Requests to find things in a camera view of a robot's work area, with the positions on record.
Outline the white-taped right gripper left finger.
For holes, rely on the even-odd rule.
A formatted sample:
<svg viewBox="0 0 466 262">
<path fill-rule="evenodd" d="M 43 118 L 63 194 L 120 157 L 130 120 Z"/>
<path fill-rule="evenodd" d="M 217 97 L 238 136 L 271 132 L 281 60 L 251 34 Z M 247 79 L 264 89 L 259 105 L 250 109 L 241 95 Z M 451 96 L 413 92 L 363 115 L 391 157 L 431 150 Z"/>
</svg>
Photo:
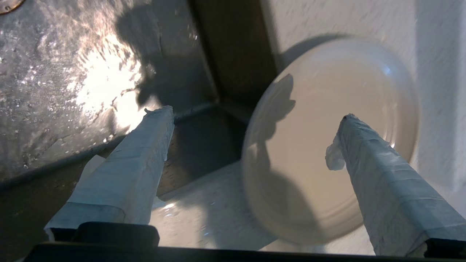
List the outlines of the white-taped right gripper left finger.
<svg viewBox="0 0 466 262">
<path fill-rule="evenodd" d="M 107 158 L 93 157 L 74 191 L 45 225 L 51 242 L 85 222 L 148 225 L 174 131 L 171 106 L 145 111 Z"/>
</svg>

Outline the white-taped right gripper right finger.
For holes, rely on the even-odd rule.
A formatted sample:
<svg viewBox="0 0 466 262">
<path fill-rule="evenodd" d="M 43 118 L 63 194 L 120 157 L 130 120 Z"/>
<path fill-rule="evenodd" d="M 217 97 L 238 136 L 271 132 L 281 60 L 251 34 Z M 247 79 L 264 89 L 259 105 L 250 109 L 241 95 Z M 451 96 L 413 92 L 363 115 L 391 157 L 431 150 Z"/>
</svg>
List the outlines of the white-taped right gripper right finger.
<svg viewBox="0 0 466 262">
<path fill-rule="evenodd" d="M 325 161 L 347 169 L 375 255 L 465 257 L 465 218 L 355 115 L 340 121 Z"/>
</svg>

